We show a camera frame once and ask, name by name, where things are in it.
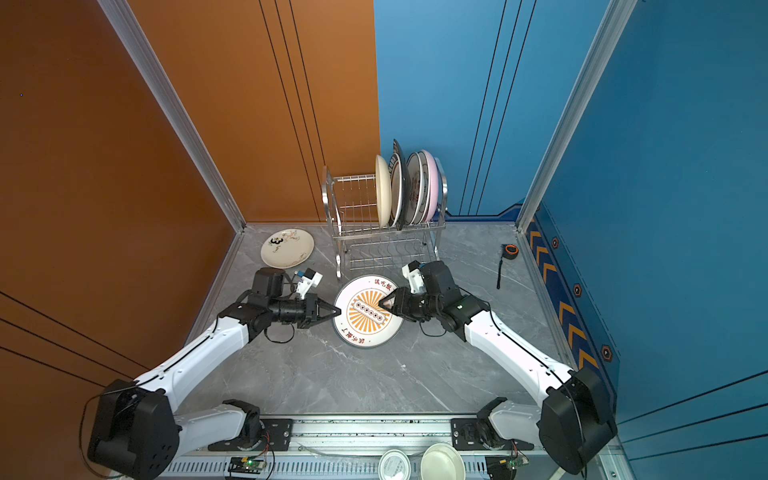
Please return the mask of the cream plate with panda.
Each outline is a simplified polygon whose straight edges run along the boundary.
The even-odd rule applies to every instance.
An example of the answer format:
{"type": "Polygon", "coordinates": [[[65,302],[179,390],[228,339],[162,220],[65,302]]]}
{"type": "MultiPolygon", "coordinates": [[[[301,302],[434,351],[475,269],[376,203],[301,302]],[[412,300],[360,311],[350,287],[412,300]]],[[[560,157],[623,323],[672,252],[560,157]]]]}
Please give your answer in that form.
{"type": "Polygon", "coordinates": [[[260,255],[267,266],[288,269],[308,260],[314,247],[314,238],[308,231],[289,228],[272,234],[263,243],[260,255]]]}

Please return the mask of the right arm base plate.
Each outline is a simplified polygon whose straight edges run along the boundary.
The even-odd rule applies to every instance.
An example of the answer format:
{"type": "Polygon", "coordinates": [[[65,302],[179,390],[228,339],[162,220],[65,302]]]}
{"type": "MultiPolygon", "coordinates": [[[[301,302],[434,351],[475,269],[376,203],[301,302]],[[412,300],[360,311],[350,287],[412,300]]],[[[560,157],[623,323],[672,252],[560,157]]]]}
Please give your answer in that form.
{"type": "Polygon", "coordinates": [[[451,441],[456,450],[532,451],[534,444],[522,440],[502,439],[489,420],[454,418],[450,421],[451,441]]]}

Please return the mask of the plain cream plate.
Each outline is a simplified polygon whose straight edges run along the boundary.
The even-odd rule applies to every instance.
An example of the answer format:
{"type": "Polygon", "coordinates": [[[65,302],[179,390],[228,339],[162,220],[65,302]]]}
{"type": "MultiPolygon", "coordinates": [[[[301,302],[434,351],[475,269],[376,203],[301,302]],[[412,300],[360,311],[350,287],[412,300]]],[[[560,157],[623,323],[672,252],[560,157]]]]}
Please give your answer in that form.
{"type": "Polygon", "coordinates": [[[392,190],[388,162],[381,155],[376,156],[375,181],[378,224],[385,228],[390,222],[392,190]]]}

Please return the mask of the dark square floral plate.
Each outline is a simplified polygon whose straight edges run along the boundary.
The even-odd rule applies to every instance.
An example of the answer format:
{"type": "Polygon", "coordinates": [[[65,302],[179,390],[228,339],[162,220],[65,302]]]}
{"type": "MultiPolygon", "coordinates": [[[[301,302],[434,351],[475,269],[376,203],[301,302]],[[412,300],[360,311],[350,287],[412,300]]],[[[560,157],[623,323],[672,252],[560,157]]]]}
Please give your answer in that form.
{"type": "Polygon", "coordinates": [[[408,171],[410,156],[405,155],[399,142],[393,140],[393,157],[390,159],[390,170],[395,180],[395,185],[399,187],[397,193],[395,217],[392,225],[398,231],[401,231],[406,224],[406,216],[410,205],[411,180],[408,171]]]}

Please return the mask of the white plate dark green rim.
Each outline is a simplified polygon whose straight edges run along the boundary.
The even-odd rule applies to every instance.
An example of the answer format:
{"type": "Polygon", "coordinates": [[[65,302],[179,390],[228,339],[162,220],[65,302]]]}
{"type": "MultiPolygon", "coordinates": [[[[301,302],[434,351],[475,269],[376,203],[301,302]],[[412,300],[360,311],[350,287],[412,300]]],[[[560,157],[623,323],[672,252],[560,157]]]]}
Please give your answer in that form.
{"type": "Polygon", "coordinates": [[[399,221],[402,210],[403,172],[401,168],[401,156],[394,153],[391,157],[391,215],[390,225],[395,227],[399,221]]]}

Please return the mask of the white plate orange sunburst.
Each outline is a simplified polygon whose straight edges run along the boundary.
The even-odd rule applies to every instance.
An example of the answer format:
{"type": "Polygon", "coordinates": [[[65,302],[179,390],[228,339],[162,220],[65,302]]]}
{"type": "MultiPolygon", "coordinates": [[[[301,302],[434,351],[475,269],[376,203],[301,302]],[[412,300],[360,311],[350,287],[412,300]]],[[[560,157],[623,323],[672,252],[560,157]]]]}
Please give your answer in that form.
{"type": "Polygon", "coordinates": [[[396,288],[381,275],[359,276],[345,284],[335,300],[341,311],[333,319],[337,334],[357,348],[375,348],[393,339],[403,319],[381,308],[379,302],[396,288]]]}

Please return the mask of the steel two-tier dish rack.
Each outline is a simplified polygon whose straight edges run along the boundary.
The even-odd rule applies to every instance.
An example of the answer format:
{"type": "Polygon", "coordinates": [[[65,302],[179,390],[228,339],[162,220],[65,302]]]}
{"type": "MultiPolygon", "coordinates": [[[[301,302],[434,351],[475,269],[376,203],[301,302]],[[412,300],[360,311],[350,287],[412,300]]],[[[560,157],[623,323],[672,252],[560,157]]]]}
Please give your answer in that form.
{"type": "Polygon", "coordinates": [[[414,225],[381,227],[373,173],[335,177],[325,168],[323,176],[322,201],[339,280],[367,273],[397,273],[414,260],[429,262],[439,258],[446,221],[445,177],[441,178],[442,193],[432,218],[414,225]]]}

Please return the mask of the pink plate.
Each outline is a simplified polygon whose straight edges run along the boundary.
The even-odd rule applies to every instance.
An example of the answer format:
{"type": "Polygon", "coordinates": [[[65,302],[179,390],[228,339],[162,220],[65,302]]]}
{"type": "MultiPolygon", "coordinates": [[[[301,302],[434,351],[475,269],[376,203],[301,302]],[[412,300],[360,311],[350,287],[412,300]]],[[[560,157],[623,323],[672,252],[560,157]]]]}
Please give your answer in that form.
{"type": "Polygon", "coordinates": [[[438,203],[441,195],[442,182],[441,182],[441,176],[439,173],[437,162],[434,156],[426,150],[422,150],[422,153],[425,155],[427,159],[427,166],[428,166],[429,201],[427,205],[426,215],[424,218],[424,222],[427,223],[432,220],[432,218],[434,217],[437,211],[438,203]]]}

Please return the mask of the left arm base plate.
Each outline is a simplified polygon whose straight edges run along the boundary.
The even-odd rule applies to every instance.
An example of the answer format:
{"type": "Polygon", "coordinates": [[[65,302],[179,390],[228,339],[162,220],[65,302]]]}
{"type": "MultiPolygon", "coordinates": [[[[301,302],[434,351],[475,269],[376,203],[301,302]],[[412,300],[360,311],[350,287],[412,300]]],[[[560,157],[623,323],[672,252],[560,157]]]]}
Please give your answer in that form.
{"type": "Polygon", "coordinates": [[[246,421],[241,432],[233,439],[207,446],[213,452],[285,452],[289,450],[293,430],[290,418],[267,418],[246,421]]]}

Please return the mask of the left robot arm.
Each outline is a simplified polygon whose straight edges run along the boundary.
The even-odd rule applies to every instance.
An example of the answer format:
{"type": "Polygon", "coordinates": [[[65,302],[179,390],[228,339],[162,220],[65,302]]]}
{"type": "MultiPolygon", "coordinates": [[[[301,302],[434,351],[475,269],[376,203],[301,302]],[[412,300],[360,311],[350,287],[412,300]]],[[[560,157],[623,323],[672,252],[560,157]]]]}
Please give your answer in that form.
{"type": "Polygon", "coordinates": [[[192,414],[177,410],[222,362],[274,323],[308,329],[338,317],[340,309],[313,289],[321,274],[312,269],[298,282],[277,268],[263,267],[250,289],[222,310],[213,323],[169,359],[131,381],[115,380],[94,396],[96,412],[88,440],[78,448],[84,465],[109,469],[109,478],[155,479],[172,461],[216,443],[248,451],[267,446],[259,407],[240,400],[192,414]]]}

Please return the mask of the white plate red chinese characters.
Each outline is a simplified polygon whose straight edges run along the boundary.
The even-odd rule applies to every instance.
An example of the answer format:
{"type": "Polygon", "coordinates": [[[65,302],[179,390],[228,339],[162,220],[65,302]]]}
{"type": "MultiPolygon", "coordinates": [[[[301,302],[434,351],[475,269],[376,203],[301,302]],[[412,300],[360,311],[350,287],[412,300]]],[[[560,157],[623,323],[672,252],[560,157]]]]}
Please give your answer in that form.
{"type": "Polygon", "coordinates": [[[406,213],[406,224],[415,224],[419,217],[419,209],[422,200],[422,180],[423,180],[423,167],[421,162],[421,156],[418,152],[414,152],[410,155],[407,164],[407,172],[409,176],[409,189],[408,189],[408,209],[406,213]]]}

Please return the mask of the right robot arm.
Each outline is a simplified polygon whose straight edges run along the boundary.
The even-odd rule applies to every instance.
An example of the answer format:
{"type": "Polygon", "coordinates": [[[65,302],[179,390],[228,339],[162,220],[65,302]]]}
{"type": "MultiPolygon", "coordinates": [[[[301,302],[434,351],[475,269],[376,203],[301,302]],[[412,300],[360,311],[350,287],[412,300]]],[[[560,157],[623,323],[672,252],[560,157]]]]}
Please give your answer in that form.
{"type": "Polygon", "coordinates": [[[408,284],[378,302],[383,310],[423,323],[437,319],[445,331],[479,349],[536,401],[539,443],[570,474],[588,463],[618,433],[615,408],[601,377],[574,370],[533,346],[493,312],[489,302],[458,286],[442,261],[403,267],[408,284]]]}

